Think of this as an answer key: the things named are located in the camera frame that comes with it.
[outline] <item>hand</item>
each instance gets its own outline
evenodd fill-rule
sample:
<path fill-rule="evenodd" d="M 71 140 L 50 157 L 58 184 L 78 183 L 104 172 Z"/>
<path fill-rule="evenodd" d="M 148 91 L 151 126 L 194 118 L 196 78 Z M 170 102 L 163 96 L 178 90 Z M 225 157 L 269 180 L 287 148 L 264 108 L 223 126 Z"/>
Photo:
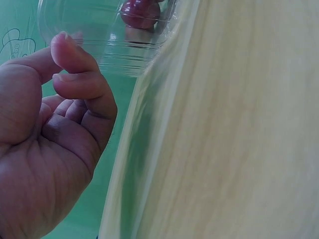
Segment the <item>hand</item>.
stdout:
<path fill-rule="evenodd" d="M 58 95 L 42 99 L 52 78 Z M 116 115 L 96 61 L 66 33 L 0 66 L 0 238 L 54 229 L 90 183 Z"/>

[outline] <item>light wooden surface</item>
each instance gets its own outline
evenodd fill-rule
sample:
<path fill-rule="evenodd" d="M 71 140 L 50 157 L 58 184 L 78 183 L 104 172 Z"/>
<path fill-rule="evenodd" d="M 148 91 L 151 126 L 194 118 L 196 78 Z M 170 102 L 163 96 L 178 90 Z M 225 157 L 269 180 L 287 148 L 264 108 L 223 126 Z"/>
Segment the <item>light wooden surface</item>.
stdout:
<path fill-rule="evenodd" d="M 198 2 L 138 80 L 100 237 L 318 239 L 319 1 Z"/>

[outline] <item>fingernail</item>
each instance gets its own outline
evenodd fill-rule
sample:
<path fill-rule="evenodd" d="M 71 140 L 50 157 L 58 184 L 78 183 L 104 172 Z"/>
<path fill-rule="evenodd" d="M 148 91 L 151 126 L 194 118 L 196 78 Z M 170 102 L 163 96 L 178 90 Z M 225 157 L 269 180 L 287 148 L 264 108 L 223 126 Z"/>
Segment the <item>fingernail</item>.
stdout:
<path fill-rule="evenodd" d="M 64 77 L 63 77 L 60 74 L 54 74 L 52 76 L 52 79 L 53 80 L 59 80 L 59 81 L 62 81 L 62 82 L 69 82 L 69 81 L 73 81 L 75 78 L 74 77 L 68 77 L 68 75 L 64 75 Z"/>
<path fill-rule="evenodd" d="M 60 32 L 61 35 L 64 36 L 65 41 L 68 42 L 69 44 L 76 46 L 76 42 L 73 40 L 73 38 L 65 31 Z"/>

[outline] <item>clear plastic cup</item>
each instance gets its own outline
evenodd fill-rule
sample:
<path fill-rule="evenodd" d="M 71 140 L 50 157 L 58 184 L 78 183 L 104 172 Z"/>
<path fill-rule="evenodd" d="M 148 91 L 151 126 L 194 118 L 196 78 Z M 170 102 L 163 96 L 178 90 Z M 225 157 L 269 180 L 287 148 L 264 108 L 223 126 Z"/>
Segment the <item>clear plastic cup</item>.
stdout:
<path fill-rule="evenodd" d="M 40 0 L 38 27 L 47 44 L 66 31 L 102 72 L 138 76 L 169 38 L 178 0 Z"/>

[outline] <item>red object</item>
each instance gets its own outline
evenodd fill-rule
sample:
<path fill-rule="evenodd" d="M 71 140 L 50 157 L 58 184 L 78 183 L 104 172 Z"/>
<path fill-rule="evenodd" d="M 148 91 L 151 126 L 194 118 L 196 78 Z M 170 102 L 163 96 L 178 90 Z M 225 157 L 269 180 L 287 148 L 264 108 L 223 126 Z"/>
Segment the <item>red object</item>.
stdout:
<path fill-rule="evenodd" d="M 121 9 L 125 24 L 140 29 L 152 28 L 160 17 L 159 0 L 128 0 Z"/>

